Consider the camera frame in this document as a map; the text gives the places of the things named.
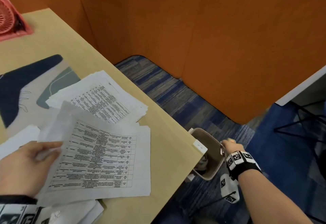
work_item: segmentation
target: person's left hand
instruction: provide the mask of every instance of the person's left hand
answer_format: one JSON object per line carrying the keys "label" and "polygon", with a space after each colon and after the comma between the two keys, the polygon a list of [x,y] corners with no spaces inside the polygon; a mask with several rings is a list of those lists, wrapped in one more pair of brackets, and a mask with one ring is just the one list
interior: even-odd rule
{"label": "person's left hand", "polygon": [[0,160],[0,195],[35,197],[43,187],[60,150],[52,151],[43,160],[36,160],[37,154],[61,145],[62,142],[31,141]]}

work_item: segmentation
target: fan grille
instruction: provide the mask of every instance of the fan grille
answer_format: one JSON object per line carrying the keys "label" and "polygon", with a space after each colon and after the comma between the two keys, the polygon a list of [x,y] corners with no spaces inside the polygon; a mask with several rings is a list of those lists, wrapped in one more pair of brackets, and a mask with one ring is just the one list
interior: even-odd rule
{"label": "fan grille", "polygon": [[15,24],[15,16],[10,8],[10,3],[0,0],[0,34],[10,31]]}

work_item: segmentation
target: mouse pad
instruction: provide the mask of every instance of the mouse pad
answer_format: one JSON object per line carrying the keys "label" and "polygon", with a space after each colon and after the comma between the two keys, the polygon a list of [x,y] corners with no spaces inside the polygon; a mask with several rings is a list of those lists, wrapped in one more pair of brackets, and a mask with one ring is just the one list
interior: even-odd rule
{"label": "mouse pad", "polygon": [[47,122],[45,101],[80,78],[61,55],[53,55],[0,75],[0,115],[9,137],[30,124]]}

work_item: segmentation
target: wooden desk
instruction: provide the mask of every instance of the wooden desk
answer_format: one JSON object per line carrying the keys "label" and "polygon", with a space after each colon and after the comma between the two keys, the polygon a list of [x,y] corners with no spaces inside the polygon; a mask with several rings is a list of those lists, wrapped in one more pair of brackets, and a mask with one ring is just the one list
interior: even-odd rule
{"label": "wooden desk", "polygon": [[[193,146],[195,139],[50,9],[24,18],[35,33],[0,42],[0,74],[61,54],[80,78],[105,70],[148,105],[140,124],[151,128],[151,195],[104,199],[107,209],[98,223],[150,223],[202,157]],[[0,142],[6,139],[1,124]]]}

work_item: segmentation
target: pink fan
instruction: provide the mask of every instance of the pink fan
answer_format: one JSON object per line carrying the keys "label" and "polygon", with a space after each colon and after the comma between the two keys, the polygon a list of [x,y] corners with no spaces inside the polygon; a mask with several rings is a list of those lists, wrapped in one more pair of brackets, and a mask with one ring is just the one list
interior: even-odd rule
{"label": "pink fan", "polygon": [[33,33],[9,0],[0,0],[0,41]]}

